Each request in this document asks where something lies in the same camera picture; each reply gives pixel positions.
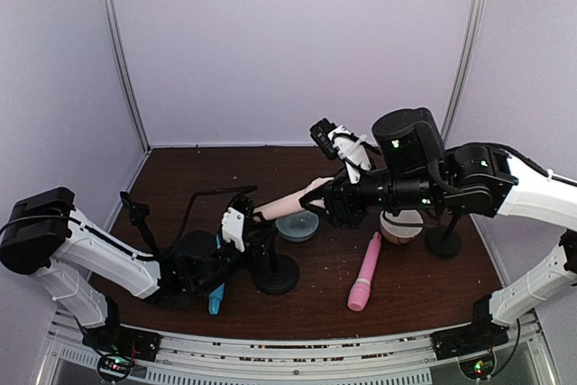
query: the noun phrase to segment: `black disc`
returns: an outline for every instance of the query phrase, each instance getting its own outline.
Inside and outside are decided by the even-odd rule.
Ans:
[[[461,236],[455,231],[451,232],[447,238],[443,239],[446,227],[440,225],[425,232],[425,244],[429,251],[435,256],[451,259],[461,251],[463,242]]]
[[[281,295],[297,286],[298,265],[290,257],[277,254],[278,270],[273,272],[268,264],[259,273],[252,274],[254,286],[269,295]]]

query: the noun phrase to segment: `blue marker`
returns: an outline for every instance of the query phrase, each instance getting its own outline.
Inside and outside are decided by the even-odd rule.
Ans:
[[[220,236],[216,236],[216,245],[220,247]],[[217,316],[220,311],[220,303],[224,298],[224,283],[210,292],[208,295],[208,313],[210,316]]]

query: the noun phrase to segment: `black stand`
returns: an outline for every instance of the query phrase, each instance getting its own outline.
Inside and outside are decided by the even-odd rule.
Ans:
[[[252,282],[258,290],[269,295],[281,295],[297,286],[297,263],[284,254],[276,254],[274,244],[261,257],[252,273]]]
[[[439,225],[425,232],[425,244],[435,256],[451,259],[461,251],[463,241],[454,231],[454,227],[461,218],[460,212],[455,212],[448,226]]]

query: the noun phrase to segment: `bowl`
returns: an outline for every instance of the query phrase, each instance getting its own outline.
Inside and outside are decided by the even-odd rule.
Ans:
[[[318,224],[318,215],[310,211],[283,216],[275,222],[280,236],[291,243],[308,241],[318,230]]]

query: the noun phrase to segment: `white panel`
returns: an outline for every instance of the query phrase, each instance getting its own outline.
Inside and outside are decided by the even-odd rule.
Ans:
[[[577,177],[575,0],[487,0],[472,70],[450,145],[510,144],[546,168]],[[483,220],[509,281],[535,266],[562,228],[522,218]],[[538,309],[562,376],[577,384],[577,293]]]
[[[0,221],[65,185],[103,224],[142,157],[102,0],[0,0]],[[0,265],[0,381],[31,383],[55,305]]]
[[[312,143],[427,105],[441,124],[470,0],[116,0],[153,145]]]

